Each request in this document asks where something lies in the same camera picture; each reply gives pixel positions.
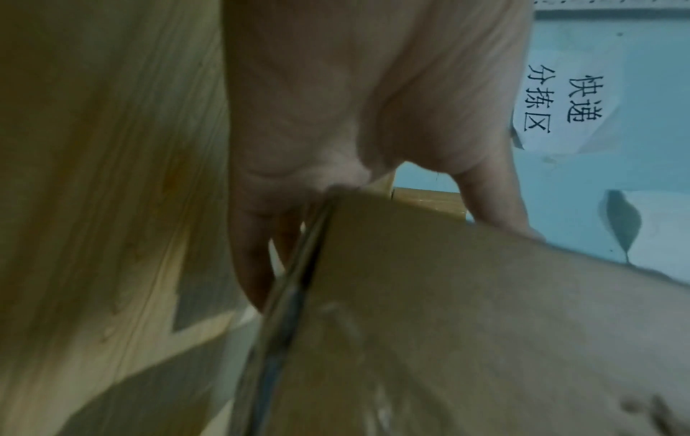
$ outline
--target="cardboard box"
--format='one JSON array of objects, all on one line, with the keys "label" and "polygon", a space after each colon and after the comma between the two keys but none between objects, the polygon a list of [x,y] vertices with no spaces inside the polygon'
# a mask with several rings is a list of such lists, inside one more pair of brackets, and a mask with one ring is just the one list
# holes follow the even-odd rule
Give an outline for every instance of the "cardboard box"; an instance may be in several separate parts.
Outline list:
[{"label": "cardboard box", "polygon": [[680,284],[363,195],[301,244],[232,435],[690,434]]}]

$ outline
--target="hand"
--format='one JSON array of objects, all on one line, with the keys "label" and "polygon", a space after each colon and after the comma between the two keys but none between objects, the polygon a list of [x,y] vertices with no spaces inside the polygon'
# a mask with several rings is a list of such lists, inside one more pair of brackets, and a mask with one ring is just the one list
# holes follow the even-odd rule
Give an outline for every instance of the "hand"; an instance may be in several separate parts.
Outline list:
[{"label": "hand", "polygon": [[226,0],[229,236],[258,308],[305,205],[404,161],[450,174],[478,220],[530,234],[510,114],[528,0]]}]

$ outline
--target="light blue wall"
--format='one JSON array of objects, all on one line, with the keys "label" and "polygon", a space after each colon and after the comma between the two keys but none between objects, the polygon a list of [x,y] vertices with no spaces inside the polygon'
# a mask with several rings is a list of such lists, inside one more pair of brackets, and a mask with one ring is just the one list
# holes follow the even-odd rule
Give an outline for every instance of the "light blue wall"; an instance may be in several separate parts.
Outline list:
[{"label": "light blue wall", "polygon": [[[627,52],[621,147],[555,159],[515,150],[515,161],[533,227],[550,243],[624,261],[601,219],[604,192],[690,193],[690,19],[544,19],[532,48],[592,50],[616,41]],[[448,176],[411,164],[395,185],[457,191]]]}]

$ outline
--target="cardboard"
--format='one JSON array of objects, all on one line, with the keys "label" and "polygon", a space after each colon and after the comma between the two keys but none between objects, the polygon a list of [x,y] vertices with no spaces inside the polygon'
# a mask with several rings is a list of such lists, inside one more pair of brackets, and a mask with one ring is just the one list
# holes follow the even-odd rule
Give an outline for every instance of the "cardboard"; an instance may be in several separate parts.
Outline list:
[{"label": "cardboard", "polygon": [[231,434],[690,434],[690,292],[355,195],[274,290]]}]

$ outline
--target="brown cardboard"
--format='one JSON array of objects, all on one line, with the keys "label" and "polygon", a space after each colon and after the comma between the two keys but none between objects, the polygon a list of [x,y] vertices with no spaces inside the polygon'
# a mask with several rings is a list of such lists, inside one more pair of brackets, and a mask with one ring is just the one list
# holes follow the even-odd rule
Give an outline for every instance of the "brown cardboard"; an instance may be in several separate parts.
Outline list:
[{"label": "brown cardboard", "polygon": [[688,288],[367,196],[310,240],[258,434],[690,434]]}]

